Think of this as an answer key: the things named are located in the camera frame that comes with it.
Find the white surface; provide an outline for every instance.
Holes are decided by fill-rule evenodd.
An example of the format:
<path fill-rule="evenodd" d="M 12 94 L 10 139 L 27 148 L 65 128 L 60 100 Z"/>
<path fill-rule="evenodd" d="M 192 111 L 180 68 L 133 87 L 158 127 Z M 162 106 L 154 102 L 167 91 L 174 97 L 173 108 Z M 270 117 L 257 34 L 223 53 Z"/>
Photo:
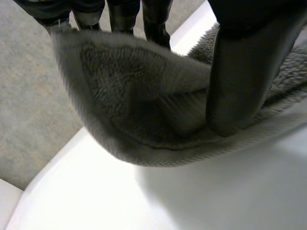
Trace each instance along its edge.
<path fill-rule="evenodd" d="M 198 14 L 183 31 L 210 22 Z M 181 36 L 172 45 L 185 54 Z M 114 159 L 83 128 L 26 189 L 7 230 L 306 230 L 306 137 L 307 126 L 244 152 L 145 168 Z"/>
<path fill-rule="evenodd" d="M 216 22 L 216 17 L 205 1 L 171 36 L 172 51 L 186 55 Z"/>
<path fill-rule="evenodd" d="M 5 229 L 22 193 L 19 188 L 0 179 L 0 230 Z"/>

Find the gray fleece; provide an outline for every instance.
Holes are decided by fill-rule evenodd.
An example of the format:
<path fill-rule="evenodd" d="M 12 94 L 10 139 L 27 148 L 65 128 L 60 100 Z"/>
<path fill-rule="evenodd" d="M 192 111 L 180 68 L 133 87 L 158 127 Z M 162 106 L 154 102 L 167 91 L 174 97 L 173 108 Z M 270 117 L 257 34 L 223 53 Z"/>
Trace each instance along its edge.
<path fill-rule="evenodd" d="M 67 91 L 97 142 L 120 160 L 170 167 L 246 148 L 305 123 L 306 40 L 287 56 L 252 124 L 229 138 L 207 128 L 206 88 L 217 28 L 189 57 L 124 34 L 54 33 Z"/>

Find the fluffy gray fabric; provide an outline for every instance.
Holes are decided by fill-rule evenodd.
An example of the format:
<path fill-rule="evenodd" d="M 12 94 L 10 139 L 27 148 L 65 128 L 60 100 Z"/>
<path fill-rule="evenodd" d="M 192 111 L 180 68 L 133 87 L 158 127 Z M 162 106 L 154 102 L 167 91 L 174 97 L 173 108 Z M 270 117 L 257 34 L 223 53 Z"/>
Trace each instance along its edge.
<path fill-rule="evenodd" d="M 286 58 L 252 124 L 229 138 L 206 127 L 217 28 L 189 57 L 123 34 L 68 31 L 52 37 L 67 90 L 93 137 L 123 161 L 178 166 L 248 147 L 307 121 L 302 106 L 293 116 L 280 116 L 307 99 L 304 41 Z"/>

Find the gray textile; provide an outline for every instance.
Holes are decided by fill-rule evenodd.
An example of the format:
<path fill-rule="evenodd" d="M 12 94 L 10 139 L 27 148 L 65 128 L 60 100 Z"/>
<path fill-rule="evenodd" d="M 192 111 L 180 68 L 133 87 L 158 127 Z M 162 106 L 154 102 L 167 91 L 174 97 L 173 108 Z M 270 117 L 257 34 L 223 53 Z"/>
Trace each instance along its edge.
<path fill-rule="evenodd" d="M 216 32 L 217 25 L 189 53 L 197 61 L 124 34 L 52 37 L 66 88 L 93 137 L 120 160 L 171 167 L 246 148 L 307 122 L 306 107 L 291 112 L 307 100 L 304 41 L 286 58 L 253 124 L 229 138 L 212 133 L 205 98 Z"/>

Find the gray carpet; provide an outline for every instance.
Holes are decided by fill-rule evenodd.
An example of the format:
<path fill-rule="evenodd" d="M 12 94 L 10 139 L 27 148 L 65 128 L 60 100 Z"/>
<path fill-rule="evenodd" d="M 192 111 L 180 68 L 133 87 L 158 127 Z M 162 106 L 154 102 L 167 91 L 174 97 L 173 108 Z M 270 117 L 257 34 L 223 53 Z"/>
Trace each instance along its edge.
<path fill-rule="evenodd" d="M 203 2 L 174 0 L 168 32 Z M 12 0 L 0 1 L 0 22 L 0 178 L 25 189 L 82 125 L 64 91 L 47 32 Z M 100 22 L 110 30 L 107 7 Z M 136 36 L 144 37 L 142 27 L 140 13 Z"/>

